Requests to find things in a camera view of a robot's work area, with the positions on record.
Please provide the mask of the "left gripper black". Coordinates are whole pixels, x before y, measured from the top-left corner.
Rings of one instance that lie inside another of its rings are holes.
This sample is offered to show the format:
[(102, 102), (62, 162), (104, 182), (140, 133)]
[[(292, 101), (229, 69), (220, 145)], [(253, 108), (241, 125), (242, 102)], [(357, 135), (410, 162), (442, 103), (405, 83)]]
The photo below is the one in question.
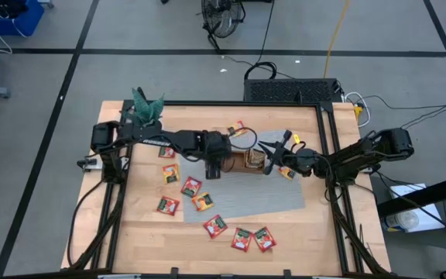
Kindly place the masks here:
[(201, 153), (198, 158), (204, 161), (205, 178), (219, 179), (224, 161), (231, 156), (230, 139), (218, 131), (204, 130), (201, 134)]

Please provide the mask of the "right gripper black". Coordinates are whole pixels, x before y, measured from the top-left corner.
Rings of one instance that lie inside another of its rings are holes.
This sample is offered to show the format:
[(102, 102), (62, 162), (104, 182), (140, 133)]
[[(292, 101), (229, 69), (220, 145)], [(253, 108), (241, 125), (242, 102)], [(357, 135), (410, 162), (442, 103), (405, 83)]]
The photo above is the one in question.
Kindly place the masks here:
[(314, 150), (302, 148), (296, 153), (286, 148), (287, 142), (292, 137), (292, 132), (286, 130), (281, 141), (274, 143), (259, 141), (258, 145), (266, 152), (269, 163), (264, 167), (263, 173), (268, 175), (275, 166), (288, 167), (303, 177), (309, 177), (313, 166), (318, 162), (318, 155)]

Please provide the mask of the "three-compartment wooden tray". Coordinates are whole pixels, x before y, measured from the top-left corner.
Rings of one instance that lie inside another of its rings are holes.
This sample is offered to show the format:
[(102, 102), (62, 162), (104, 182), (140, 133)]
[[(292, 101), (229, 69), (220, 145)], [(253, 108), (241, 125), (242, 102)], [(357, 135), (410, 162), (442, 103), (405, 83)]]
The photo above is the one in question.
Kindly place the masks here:
[(246, 174), (262, 174), (264, 167), (262, 169), (249, 169), (244, 165), (245, 161), (245, 151), (232, 151), (231, 156), (225, 159), (222, 164), (222, 170), (226, 173), (237, 172)]

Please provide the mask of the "grey woven placemat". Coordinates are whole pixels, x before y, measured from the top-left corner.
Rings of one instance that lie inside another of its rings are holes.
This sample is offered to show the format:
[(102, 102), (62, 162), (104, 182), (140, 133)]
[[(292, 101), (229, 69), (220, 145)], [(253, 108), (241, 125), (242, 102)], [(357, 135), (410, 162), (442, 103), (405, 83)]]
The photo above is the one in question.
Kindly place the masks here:
[(190, 197), (183, 196), (184, 221), (205, 222), (214, 215), (237, 218), (272, 212), (285, 212), (305, 207), (300, 180), (285, 178), (278, 167), (268, 174), (246, 174), (236, 171), (237, 163), (229, 165), (216, 180), (205, 178), (204, 162), (191, 163), (180, 159), (180, 175), (185, 181), (193, 177), (202, 182), (201, 193), (207, 192), (214, 206), (197, 211)]

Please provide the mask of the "black computer case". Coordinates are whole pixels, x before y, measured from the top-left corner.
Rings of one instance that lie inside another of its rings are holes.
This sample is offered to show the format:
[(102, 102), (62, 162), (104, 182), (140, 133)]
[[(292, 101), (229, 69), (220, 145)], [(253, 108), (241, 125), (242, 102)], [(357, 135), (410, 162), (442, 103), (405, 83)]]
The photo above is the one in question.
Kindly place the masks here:
[(335, 78), (248, 79), (244, 82), (245, 102), (341, 102), (343, 94)]

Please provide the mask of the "snake plant in white pot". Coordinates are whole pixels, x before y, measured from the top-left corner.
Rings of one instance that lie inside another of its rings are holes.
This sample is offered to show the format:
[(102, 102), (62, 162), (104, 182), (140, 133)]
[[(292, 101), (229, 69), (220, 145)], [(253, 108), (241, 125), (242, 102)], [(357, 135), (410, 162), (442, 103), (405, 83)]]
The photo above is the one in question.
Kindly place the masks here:
[(132, 88), (133, 106), (122, 111), (122, 116), (135, 126), (148, 126), (158, 121), (162, 116), (164, 96), (147, 102), (143, 90)]

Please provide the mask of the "black floor fan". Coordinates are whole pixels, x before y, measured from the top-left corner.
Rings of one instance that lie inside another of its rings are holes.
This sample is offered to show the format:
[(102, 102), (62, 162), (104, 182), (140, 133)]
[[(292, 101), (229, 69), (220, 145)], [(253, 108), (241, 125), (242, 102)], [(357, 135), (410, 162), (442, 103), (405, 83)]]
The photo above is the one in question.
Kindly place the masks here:
[(201, 0), (203, 29), (217, 53), (221, 52), (217, 39), (224, 39), (244, 22), (246, 12), (242, 0)]

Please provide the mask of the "white box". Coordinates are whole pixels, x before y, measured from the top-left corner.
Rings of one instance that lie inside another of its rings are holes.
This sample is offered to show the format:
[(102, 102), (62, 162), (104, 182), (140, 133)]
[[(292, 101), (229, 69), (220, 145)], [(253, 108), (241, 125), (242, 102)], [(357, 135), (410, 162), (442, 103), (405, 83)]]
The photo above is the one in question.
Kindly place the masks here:
[[(391, 196), (398, 198), (400, 195), (408, 195), (414, 191), (425, 189), (425, 184), (396, 185), (391, 186)], [(387, 232), (415, 233), (434, 229), (443, 229), (436, 219), (430, 217), (426, 212), (441, 220), (441, 216), (434, 204), (425, 205), (422, 209), (411, 209), (409, 211), (396, 213), (380, 219), (381, 226)]]

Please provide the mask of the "large blue plastic bin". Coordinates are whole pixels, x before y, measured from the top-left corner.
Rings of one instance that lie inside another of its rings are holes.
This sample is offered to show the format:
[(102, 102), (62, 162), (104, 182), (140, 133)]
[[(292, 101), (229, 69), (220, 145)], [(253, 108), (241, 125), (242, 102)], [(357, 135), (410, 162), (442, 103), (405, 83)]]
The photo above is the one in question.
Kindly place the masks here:
[(39, 21), (41, 20), (44, 8), (37, 0), (26, 0), (25, 4), (29, 8), (27, 12), (19, 15), (15, 19), (0, 18), (1, 36), (31, 36), (33, 35)]

